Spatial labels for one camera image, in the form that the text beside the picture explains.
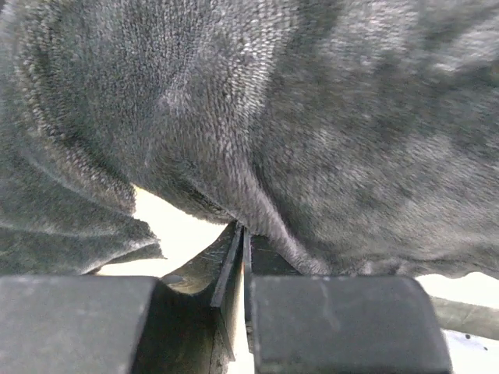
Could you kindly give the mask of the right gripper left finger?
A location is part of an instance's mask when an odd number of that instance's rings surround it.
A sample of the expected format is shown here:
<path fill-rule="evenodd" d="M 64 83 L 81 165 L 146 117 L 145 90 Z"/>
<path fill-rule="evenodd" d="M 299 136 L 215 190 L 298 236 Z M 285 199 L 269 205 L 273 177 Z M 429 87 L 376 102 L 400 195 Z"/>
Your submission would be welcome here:
<path fill-rule="evenodd" d="M 1 279 L 4 373 L 224 373 L 235 358 L 242 228 L 163 278 Z"/>

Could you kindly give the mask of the black pillowcase with tan flowers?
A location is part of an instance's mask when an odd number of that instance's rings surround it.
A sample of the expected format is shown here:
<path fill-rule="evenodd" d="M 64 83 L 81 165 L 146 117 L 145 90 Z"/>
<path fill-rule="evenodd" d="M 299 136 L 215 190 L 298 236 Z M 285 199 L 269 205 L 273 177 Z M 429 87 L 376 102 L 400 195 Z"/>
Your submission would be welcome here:
<path fill-rule="evenodd" d="M 497 2 L 6 2 L 2 274 L 159 256 L 136 187 L 301 273 L 496 277 Z"/>

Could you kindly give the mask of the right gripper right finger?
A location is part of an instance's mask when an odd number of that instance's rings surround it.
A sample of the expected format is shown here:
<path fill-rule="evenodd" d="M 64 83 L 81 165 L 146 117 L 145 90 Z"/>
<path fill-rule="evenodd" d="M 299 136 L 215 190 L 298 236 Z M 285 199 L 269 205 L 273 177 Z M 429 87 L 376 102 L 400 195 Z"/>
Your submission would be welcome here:
<path fill-rule="evenodd" d="M 449 373 L 429 295 L 411 278 L 303 276 L 245 234 L 258 373 Z"/>

